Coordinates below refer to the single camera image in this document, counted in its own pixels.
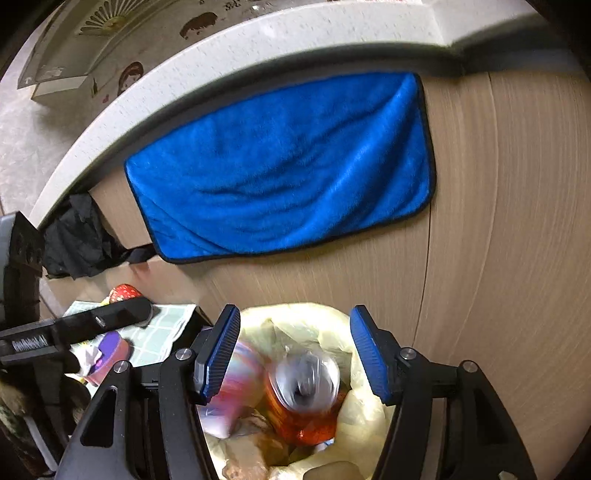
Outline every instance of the yellow plastic bag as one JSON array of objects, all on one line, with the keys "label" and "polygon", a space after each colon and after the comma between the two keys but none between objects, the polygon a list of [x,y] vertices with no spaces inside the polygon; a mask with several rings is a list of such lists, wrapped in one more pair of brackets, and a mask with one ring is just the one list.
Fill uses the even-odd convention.
[{"label": "yellow plastic bag", "polygon": [[[345,371],[344,380],[351,386],[339,413],[334,444],[288,466],[272,468],[269,478],[302,480],[311,468],[340,460],[354,463],[364,478],[370,478],[384,447],[394,407],[384,407],[371,391],[351,337],[349,316],[324,305],[295,303],[246,309],[241,312],[241,324],[239,340],[270,358],[282,355],[286,343],[319,344],[340,359],[337,362]],[[224,440],[210,440],[213,464],[223,480]]]}]

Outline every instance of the purple object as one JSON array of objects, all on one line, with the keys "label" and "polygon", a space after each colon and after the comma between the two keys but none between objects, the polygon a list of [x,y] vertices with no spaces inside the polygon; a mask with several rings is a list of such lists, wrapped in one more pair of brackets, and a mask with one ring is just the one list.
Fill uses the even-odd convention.
[{"label": "purple object", "polygon": [[100,385],[115,362],[127,360],[131,349],[129,343],[118,332],[109,332],[100,341],[99,350],[102,356],[86,376],[86,379],[95,385]]}]

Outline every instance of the microfiber towel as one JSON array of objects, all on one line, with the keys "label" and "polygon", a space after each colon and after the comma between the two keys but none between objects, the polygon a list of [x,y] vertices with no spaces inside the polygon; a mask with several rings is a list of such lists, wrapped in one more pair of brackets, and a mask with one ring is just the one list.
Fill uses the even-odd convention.
[{"label": "microfiber towel", "polygon": [[435,188],[412,73],[364,73],[234,103],[125,163],[157,252],[173,263],[316,244],[420,211]]}]

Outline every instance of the orange can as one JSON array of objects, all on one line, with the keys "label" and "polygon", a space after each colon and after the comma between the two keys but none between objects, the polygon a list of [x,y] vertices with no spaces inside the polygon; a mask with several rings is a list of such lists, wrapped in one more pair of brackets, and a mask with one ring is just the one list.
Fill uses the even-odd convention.
[{"label": "orange can", "polygon": [[339,369],[328,355],[287,357],[265,376],[265,400],[277,435],[292,445],[318,445],[334,438],[346,396]]}]

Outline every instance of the red strawberry object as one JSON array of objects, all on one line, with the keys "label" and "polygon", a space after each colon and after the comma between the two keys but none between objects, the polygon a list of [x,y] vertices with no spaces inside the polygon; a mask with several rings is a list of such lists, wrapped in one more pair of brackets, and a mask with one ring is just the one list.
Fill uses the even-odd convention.
[{"label": "red strawberry object", "polygon": [[143,297],[143,295],[138,291],[137,288],[127,283],[122,283],[121,285],[117,285],[115,288],[113,288],[111,293],[109,293],[109,303],[134,299],[136,297]]}]

